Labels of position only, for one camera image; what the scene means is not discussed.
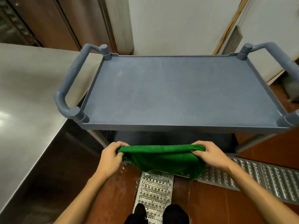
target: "metal countertop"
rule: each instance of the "metal countertop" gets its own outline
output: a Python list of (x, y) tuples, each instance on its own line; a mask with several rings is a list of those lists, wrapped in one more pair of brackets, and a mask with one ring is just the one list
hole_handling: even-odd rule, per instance
[[(0, 213), (66, 121), (54, 94), (78, 54), (0, 44)], [(82, 99), (101, 60), (89, 54), (66, 97), (69, 106)]]

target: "green cloth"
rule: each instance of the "green cloth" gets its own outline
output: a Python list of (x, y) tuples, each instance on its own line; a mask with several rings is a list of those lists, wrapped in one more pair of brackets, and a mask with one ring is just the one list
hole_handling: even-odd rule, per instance
[(196, 179), (205, 162), (190, 151), (204, 151), (201, 145), (139, 145), (121, 147), (123, 161), (130, 161), (142, 171), (159, 170), (176, 175), (189, 174)]

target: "utility cart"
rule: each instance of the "utility cart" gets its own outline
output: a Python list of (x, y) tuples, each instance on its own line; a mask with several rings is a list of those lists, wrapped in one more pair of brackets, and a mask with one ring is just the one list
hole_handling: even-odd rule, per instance
[[(132, 145), (151, 143), (142, 140), (148, 134), (172, 137), (176, 144), (186, 143), (179, 135), (190, 142), (206, 136), (238, 154), (299, 124), (299, 110), (285, 111), (248, 58), (262, 48), (299, 82), (299, 66), (273, 42), (246, 43), (239, 53), (218, 56), (122, 56), (107, 45), (86, 44), (55, 102), (104, 147), (108, 141), (98, 130)], [(103, 59), (82, 106), (69, 108), (65, 96), (92, 49)], [(238, 145), (233, 133), (239, 132), (256, 135)]]

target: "person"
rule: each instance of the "person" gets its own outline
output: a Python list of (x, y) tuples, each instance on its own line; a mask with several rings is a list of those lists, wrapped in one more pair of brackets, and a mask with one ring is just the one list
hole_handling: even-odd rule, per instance
[[(202, 145), (205, 151), (192, 151), (202, 158), (207, 164), (217, 167), (227, 173), (257, 208), (261, 217), (269, 224), (293, 224), (299, 223), (299, 216), (290, 208), (279, 201), (270, 192), (260, 186), (239, 165), (228, 158), (213, 142), (197, 141), (193, 145)], [(86, 218), (93, 200), (97, 196), (102, 185), (119, 168), (123, 153), (116, 154), (116, 150), (122, 146), (128, 146), (124, 142), (113, 142), (102, 151), (99, 166), (94, 175), (88, 180), (86, 186), (63, 211), (54, 224), (82, 224)], [(142, 204), (138, 204), (134, 213), (129, 215), (125, 224), (148, 223), (146, 211)], [(190, 223), (189, 216), (179, 205), (169, 205), (163, 213), (163, 224)]]

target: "forearm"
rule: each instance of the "forearm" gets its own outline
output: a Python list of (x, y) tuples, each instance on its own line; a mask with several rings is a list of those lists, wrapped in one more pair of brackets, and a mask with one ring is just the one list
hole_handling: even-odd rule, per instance
[(95, 173), (54, 224), (82, 224), (92, 202), (106, 180), (105, 176)]
[(297, 214), (260, 186), (235, 162), (231, 161), (225, 172), (235, 181), (241, 192), (253, 201), (267, 223), (299, 223)]

